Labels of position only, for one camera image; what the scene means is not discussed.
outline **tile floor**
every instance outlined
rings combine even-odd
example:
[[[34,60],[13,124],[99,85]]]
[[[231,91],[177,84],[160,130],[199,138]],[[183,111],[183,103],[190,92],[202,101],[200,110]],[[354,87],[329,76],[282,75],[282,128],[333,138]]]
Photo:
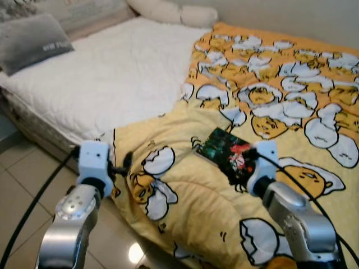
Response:
[[[0,255],[30,202],[58,161],[28,141],[0,154]],[[52,221],[55,205],[73,184],[76,174],[63,169],[44,193],[13,247],[6,269],[34,268],[43,234]],[[131,247],[141,248],[139,262],[130,261]],[[104,200],[98,223],[91,233],[86,269],[185,268],[170,255],[134,233],[117,213],[110,200]]]

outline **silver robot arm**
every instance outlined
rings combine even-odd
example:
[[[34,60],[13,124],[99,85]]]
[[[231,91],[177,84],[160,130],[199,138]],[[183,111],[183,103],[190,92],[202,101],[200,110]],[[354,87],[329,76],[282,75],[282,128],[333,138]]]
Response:
[[[259,142],[255,149],[278,163],[275,142]],[[282,228],[298,268],[341,268],[336,233],[330,221],[314,211],[304,196],[285,183],[276,182],[277,168],[273,164],[261,157],[255,164],[247,191],[262,198],[269,215]]]
[[[108,175],[109,147],[86,141],[81,145],[77,186],[56,206],[56,214],[41,243],[36,269],[84,268],[89,234],[96,225],[103,197],[113,182]]]

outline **white quilted mattress pad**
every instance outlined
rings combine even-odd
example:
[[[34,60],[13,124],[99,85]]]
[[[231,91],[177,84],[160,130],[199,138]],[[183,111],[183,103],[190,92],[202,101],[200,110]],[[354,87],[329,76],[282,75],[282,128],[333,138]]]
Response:
[[[75,51],[21,70],[0,85],[74,143],[170,111],[193,43],[209,29],[138,17],[73,42]]]

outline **black cable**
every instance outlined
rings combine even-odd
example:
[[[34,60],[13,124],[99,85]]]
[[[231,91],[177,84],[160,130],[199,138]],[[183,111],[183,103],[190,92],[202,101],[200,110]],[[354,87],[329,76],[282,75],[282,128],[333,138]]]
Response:
[[[343,243],[343,245],[348,249],[348,251],[350,252],[350,254],[352,255],[353,259],[355,260],[357,266],[359,267],[359,258],[355,255],[354,250],[350,247],[350,245],[337,233],[337,231],[335,230],[335,227],[333,225],[332,220],[330,219],[330,217],[328,216],[328,214],[325,212],[325,210],[322,208],[322,206],[318,203],[318,201],[313,197],[313,195],[310,194],[310,192],[308,192],[306,190],[306,188],[304,188],[302,186],[301,183],[299,183],[292,175],[290,175],[290,173],[288,173],[283,167],[281,167],[279,164],[277,164],[275,161],[271,160],[270,158],[260,154],[257,152],[257,155],[265,160],[267,160],[268,162],[270,162],[271,164],[273,164],[275,167],[277,167],[281,172],[283,172],[287,177],[289,177],[307,196],[310,200],[312,200],[312,202],[316,205],[316,207],[320,210],[320,212],[323,214],[323,216],[325,216],[330,223],[332,224],[335,234],[336,234],[336,242],[337,242],[337,246],[338,246],[338,252],[339,252],[339,258],[341,259],[341,261],[343,262],[343,264],[345,265],[345,267],[347,268],[345,259],[344,259],[344,254],[343,254],[343,249],[342,246],[340,244],[340,242]]]
[[[1,259],[0,269],[5,269],[6,262],[7,262],[8,258],[9,258],[9,255],[11,253],[11,249],[12,249],[12,247],[13,247],[15,241],[16,241],[16,238],[18,237],[22,227],[25,225],[25,223],[26,223],[27,219],[29,218],[31,212],[33,211],[34,207],[39,202],[41,196],[44,194],[45,190],[50,185],[52,180],[56,177],[58,172],[60,172],[60,170],[66,165],[66,163],[69,161],[69,159],[71,157],[73,157],[73,156],[78,155],[78,151],[79,151],[78,147],[75,147],[71,151],[71,153],[62,161],[62,163],[56,168],[56,170],[46,180],[46,182],[43,184],[43,186],[39,190],[38,194],[33,199],[32,203],[29,206],[29,208],[26,210],[25,214],[22,216],[19,224],[17,225],[15,231],[13,232],[13,234],[12,234],[10,240],[9,240],[9,243],[7,244],[7,247],[6,247],[5,251],[4,251],[4,254],[3,254],[2,259]]]

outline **green book cover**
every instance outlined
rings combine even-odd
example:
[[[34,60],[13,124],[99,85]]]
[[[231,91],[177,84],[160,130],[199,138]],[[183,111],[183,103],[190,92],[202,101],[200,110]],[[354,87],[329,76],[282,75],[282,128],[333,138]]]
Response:
[[[255,168],[255,163],[242,155],[250,148],[250,143],[216,128],[196,153],[217,165],[230,184],[245,184]]]

